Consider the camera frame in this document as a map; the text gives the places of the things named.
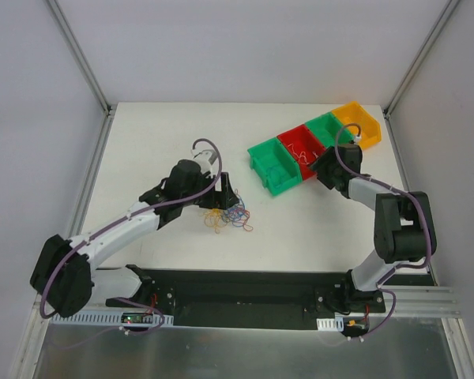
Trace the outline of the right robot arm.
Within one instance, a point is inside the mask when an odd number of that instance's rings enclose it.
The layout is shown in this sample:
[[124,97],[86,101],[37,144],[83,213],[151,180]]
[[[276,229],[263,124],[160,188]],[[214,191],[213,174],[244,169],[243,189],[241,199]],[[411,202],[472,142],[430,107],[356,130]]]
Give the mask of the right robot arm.
[[422,269],[437,248],[428,196],[406,192],[360,172],[363,153],[356,144],[329,147],[308,168],[327,189],[374,212],[374,248],[345,274],[339,287],[323,295],[323,305],[348,315],[377,303],[380,287],[401,268]]

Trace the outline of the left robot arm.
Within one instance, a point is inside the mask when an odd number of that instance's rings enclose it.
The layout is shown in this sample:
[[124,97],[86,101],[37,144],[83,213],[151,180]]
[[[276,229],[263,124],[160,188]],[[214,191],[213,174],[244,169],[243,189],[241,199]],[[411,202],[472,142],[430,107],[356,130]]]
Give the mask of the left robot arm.
[[42,317],[68,317],[81,310],[91,298],[102,263],[179,218],[184,208],[227,210],[238,202],[228,173],[212,174],[201,163],[181,159],[166,178],[108,225],[68,239],[53,235],[46,240],[30,278],[41,307],[53,309],[51,313],[41,310]]

